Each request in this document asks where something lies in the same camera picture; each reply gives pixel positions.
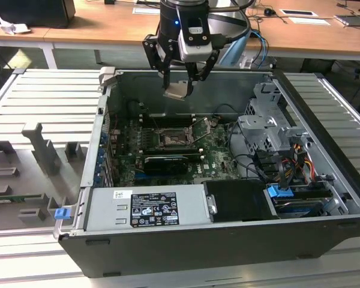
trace floor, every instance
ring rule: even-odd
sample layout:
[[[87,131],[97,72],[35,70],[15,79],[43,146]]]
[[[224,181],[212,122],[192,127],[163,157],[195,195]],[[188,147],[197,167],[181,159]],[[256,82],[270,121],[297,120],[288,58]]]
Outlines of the floor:
[[[5,58],[11,68],[47,68],[47,63],[41,49],[0,47],[0,88],[11,74],[1,56]],[[91,50],[59,49],[55,51],[56,63],[63,69],[99,69],[94,52]],[[117,68],[148,68],[148,62],[142,47],[134,49],[120,48],[117,51],[101,51],[103,65]],[[276,63],[277,68],[285,72],[299,72],[303,59],[296,58],[268,58],[268,62]],[[321,72],[327,61],[313,61],[310,71]],[[360,75],[355,77],[355,69],[360,68],[360,62],[336,61],[332,71],[325,74],[331,84],[347,100],[351,100],[360,87]],[[356,107],[360,103],[360,91],[353,99]]]

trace circuit board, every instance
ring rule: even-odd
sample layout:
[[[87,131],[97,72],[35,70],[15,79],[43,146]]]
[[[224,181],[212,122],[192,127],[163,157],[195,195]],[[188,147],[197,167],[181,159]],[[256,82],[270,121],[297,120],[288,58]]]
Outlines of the circuit board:
[[[211,122],[211,118],[196,118],[194,125],[176,128],[165,124],[159,128],[156,123],[152,128],[144,128],[139,119],[119,119],[116,130],[112,154],[117,186],[201,184],[212,179],[240,178],[237,164],[226,147],[226,127],[216,120]],[[187,163],[185,173],[147,175],[144,159],[149,158],[150,152],[164,149],[163,145],[167,145],[166,151],[176,151],[180,146],[197,151],[182,154],[194,157],[194,161]]]

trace side panel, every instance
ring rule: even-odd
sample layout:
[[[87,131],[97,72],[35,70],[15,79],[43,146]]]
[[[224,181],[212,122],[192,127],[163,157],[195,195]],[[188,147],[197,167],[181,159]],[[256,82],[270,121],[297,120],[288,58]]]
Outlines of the side panel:
[[[360,218],[226,229],[62,236],[59,243],[90,278],[320,257],[360,236]]]

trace white paper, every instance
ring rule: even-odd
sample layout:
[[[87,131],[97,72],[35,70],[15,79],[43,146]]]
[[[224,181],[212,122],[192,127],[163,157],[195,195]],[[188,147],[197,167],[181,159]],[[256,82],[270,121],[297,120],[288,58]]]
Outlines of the white paper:
[[[315,19],[315,18],[298,18],[298,17],[289,17],[295,24],[312,24],[312,25],[331,25],[327,21],[323,19]]]
[[[0,28],[7,34],[19,34],[30,32],[31,30],[25,24],[13,24],[0,17]]]

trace motherboard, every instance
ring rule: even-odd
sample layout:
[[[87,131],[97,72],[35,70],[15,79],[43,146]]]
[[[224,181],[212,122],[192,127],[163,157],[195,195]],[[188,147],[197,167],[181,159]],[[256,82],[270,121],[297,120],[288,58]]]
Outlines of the motherboard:
[[[228,125],[215,117],[117,119],[110,133],[120,187],[239,179],[227,148]]]

